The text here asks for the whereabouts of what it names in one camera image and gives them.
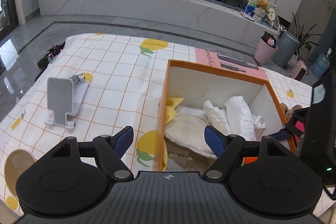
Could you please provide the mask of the white plastic bag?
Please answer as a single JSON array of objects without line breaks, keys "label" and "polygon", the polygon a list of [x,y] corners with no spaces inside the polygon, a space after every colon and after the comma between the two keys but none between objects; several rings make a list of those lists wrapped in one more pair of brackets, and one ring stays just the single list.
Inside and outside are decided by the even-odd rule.
[{"label": "white plastic bag", "polygon": [[242,96],[229,97],[223,109],[208,100],[203,104],[203,111],[208,122],[224,135],[236,134],[247,141],[256,141],[266,129],[262,117],[251,113]]}]

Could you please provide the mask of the grey trash can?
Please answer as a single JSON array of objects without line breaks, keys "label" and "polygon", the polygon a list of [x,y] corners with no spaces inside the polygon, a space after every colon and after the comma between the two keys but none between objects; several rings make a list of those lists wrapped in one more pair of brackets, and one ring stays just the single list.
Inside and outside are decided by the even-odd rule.
[{"label": "grey trash can", "polygon": [[298,46],[299,41],[291,32],[283,32],[277,42],[278,50],[272,55],[271,60],[279,67],[284,68]]}]

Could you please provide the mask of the brown plush scrunchie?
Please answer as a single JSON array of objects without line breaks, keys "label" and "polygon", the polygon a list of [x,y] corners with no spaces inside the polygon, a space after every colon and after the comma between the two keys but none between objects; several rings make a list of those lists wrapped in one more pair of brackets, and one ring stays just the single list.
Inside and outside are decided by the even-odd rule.
[{"label": "brown plush scrunchie", "polygon": [[284,103],[280,103],[280,107],[281,107],[281,110],[282,112],[284,113],[285,115],[285,118],[286,118],[286,121],[290,121],[293,113],[295,110],[299,110],[299,109],[302,109],[302,106],[301,105],[295,105],[294,107],[292,107],[291,109],[288,108],[288,106]]}]

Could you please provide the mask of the tall leafy floor plant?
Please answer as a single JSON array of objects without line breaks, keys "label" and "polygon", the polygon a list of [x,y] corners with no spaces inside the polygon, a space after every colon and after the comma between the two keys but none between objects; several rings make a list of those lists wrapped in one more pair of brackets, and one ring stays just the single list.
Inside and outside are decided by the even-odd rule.
[{"label": "tall leafy floor plant", "polygon": [[318,43],[312,42],[311,38],[315,36],[322,36],[322,34],[314,34],[312,30],[318,25],[314,24],[308,30],[305,29],[305,25],[300,23],[299,16],[292,13],[294,26],[289,29],[289,32],[298,40],[299,45],[296,49],[297,53],[306,45],[318,46]]}]

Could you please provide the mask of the orange cardboard box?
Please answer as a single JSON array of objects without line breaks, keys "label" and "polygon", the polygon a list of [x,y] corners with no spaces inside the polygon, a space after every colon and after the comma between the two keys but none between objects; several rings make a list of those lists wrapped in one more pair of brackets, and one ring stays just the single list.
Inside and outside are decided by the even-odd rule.
[{"label": "orange cardboard box", "polygon": [[216,158],[205,141],[206,126],[260,141],[285,124],[267,79],[169,60],[158,103],[154,170],[204,172]]}]

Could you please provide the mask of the beige paper cup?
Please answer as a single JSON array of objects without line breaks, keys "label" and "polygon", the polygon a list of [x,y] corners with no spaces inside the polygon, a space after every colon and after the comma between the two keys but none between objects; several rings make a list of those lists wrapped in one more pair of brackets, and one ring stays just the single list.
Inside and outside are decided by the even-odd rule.
[{"label": "beige paper cup", "polygon": [[23,149],[17,149],[7,157],[4,166],[5,182],[14,197],[17,197],[16,183],[18,178],[35,162],[36,159],[33,155]]}]

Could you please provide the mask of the white phone stand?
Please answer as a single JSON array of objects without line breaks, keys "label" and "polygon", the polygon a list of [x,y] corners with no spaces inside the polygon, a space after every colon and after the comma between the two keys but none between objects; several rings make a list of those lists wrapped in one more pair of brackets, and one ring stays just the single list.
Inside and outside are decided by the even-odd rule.
[{"label": "white phone stand", "polygon": [[68,78],[50,77],[47,80],[47,108],[51,116],[45,121],[46,125],[73,130],[75,117],[89,87],[87,78],[81,75],[72,75]]}]

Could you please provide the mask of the plastic white bouquet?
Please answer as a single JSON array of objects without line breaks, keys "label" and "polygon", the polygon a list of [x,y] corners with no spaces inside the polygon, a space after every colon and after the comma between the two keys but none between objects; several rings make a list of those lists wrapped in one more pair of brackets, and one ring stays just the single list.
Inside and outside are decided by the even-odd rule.
[{"label": "plastic white bouquet", "polygon": [[165,139],[168,154],[167,172],[204,172],[214,163],[215,159],[209,159],[188,148],[180,147]]}]

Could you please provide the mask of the pink small heater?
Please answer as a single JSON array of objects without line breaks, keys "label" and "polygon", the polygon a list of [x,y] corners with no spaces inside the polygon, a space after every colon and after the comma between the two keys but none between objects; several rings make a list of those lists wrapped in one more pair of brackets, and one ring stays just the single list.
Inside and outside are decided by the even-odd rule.
[{"label": "pink small heater", "polygon": [[299,60],[293,67],[290,73],[290,77],[297,81],[301,81],[307,73],[307,67],[304,61]]}]

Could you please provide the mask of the pink waste bin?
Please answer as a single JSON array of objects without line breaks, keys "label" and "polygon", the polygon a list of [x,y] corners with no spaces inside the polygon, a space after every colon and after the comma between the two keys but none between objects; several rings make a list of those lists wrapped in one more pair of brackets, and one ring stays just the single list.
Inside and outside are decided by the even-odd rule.
[{"label": "pink waste bin", "polygon": [[278,46],[274,48],[260,39],[256,48],[254,59],[260,64],[266,64],[277,50]]}]

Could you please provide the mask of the checkered lemon tablecloth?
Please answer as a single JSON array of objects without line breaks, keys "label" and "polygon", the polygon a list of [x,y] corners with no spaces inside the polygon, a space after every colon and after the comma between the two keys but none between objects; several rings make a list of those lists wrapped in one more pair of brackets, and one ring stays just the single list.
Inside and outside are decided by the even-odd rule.
[{"label": "checkered lemon tablecloth", "polygon": [[[129,125],[134,129],[134,140],[123,162],[133,173],[154,169],[158,103],[168,61],[197,63],[190,48],[194,49],[133,36],[82,34],[67,38],[64,50],[1,121],[1,200],[15,214],[23,214],[18,198],[5,182],[5,161],[13,151],[26,150],[38,160],[68,136],[90,141]],[[310,85],[264,70],[280,103],[288,107],[310,105]],[[71,118],[76,127],[68,130],[46,125],[51,116],[47,80],[74,74],[89,78],[80,110]]]}]

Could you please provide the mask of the blue water jug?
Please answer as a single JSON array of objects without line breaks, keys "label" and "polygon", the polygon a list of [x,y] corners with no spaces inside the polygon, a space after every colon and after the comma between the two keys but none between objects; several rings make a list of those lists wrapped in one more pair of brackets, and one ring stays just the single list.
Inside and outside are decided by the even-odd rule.
[{"label": "blue water jug", "polygon": [[311,65],[310,70],[313,72],[315,77],[321,78],[323,74],[327,71],[330,65],[329,54],[320,53],[316,58],[314,63]]}]

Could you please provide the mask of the white marble tv console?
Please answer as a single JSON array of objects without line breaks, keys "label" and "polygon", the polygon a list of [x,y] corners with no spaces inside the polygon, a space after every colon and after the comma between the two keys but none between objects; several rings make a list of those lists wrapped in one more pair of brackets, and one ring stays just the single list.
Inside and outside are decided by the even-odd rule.
[{"label": "white marble tv console", "polygon": [[147,20],[205,32],[256,47],[276,30],[250,21],[240,12],[204,0],[38,0],[42,16],[100,15]]}]

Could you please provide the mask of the small teddy bear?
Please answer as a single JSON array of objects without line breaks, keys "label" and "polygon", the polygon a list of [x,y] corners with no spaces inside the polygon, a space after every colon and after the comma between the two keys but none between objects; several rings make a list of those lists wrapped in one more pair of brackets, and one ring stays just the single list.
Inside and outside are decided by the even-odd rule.
[{"label": "small teddy bear", "polygon": [[268,1],[266,0],[258,0],[256,2],[256,8],[258,8],[260,11],[268,13]]}]

